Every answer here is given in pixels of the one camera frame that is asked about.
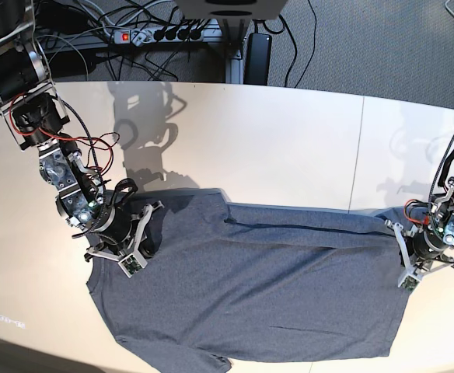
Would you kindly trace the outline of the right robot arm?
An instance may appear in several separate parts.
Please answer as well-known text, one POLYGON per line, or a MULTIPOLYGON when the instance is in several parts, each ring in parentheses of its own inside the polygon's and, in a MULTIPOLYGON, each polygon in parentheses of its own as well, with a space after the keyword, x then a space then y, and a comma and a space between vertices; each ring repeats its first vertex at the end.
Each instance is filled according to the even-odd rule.
POLYGON ((80 229, 79 237, 96 237, 85 259, 111 260, 132 277, 153 255, 144 247, 145 230, 162 204, 128 212, 124 206, 138 191, 135 181, 123 179, 107 192, 103 168, 82 161, 79 138, 62 131, 72 107, 54 86, 35 28, 32 1, 0 1, 0 114, 22 150, 37 149, 40 175, 58 192, 59 215, 80 229))

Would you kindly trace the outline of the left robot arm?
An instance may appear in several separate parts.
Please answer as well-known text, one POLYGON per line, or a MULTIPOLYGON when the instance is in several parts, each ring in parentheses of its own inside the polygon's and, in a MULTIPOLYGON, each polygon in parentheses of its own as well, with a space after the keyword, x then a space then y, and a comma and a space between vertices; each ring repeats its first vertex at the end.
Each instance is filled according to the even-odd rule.
POLYGON ((454 269, 454 135, 431 183, 428 199, 408 200, 403 217, 409 227, 385 221, 400 248, 403 273, 398 286, 413 291, 429 274, 454 269))

